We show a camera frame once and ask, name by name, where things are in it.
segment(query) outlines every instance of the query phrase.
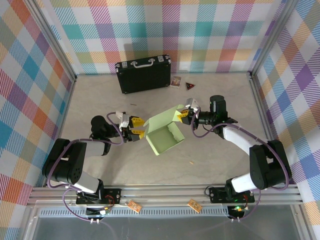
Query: plaid wall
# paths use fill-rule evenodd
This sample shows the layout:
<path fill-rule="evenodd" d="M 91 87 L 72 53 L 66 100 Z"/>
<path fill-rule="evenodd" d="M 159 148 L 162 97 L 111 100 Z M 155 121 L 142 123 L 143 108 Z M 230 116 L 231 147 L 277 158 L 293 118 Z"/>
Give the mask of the plaid wall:
<path fill-rule="evenodd" d="M 23 0 L 0 1 L 0 240 L 17 237 L 71 80 Z"/>
<path fill-rule="evenodd" d="M 320 239 L 320 0 L 299 1 L 258 73 L 258 85 Z"/>
<path fill-rule="evenodd" d="M 117 62 L 162 54 L 173 73 L 202 73 L 248 71 L 285 0 L 38 3 L 80 74 L 115 73 Z"/>

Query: silver briefcase handle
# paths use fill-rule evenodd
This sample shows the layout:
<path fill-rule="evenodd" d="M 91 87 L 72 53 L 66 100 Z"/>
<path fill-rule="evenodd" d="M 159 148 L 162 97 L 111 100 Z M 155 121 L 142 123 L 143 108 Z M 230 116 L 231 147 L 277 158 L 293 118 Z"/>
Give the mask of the silver briefcase handle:
<path fill-rule="evenodd" d="M 136 64 L 138 64 L 136 61 L 131 62 L 131 64 L 136 68 L 136 69 L 141 69 L 141 68 L 146 68 L 146 67 L 151 67 L 155 60 L 153 58 L 150 58 L 148 62 L 151 62 L 150 64 L 144 64 L 144 65 L 140 65 L 137 66 Z"/>

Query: open cardboard box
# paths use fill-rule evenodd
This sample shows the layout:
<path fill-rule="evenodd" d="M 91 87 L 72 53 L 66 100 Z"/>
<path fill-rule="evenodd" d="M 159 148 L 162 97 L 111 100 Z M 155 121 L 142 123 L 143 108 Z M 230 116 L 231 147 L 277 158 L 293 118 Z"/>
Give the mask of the open cardboard box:
<path fill-rule="evenodd" d="M 185 106 L 179 104 L 169 110 L 149 118 L 144 127 L 147 126 L 144 136 L 155 155 L 159 155 L 175 145 L 181 143 L 185 137 L 174 122 L 179 122 L 177 109 Z"/>

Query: box lid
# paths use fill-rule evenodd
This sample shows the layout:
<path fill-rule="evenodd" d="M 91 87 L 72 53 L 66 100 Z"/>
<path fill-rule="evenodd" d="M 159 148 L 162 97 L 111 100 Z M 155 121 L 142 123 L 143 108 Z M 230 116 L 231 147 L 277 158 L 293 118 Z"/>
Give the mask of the box lid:
<path fill-rule="evenodd" d="M 154 130 L 167 126 L 171 122 L 179 122 L 180 120 L 177 116 L 181 113 L 177 111 L 177 109 L 182 109 L 184 107 L 185 106 L 183 104 L 179 104 L 153 117 L 150 117 L 143 125 L 144 127 L 148 125 L 147 129 L 144 132 L 144 136 L 146 136 L 148 133 L 153 132 Z"/>

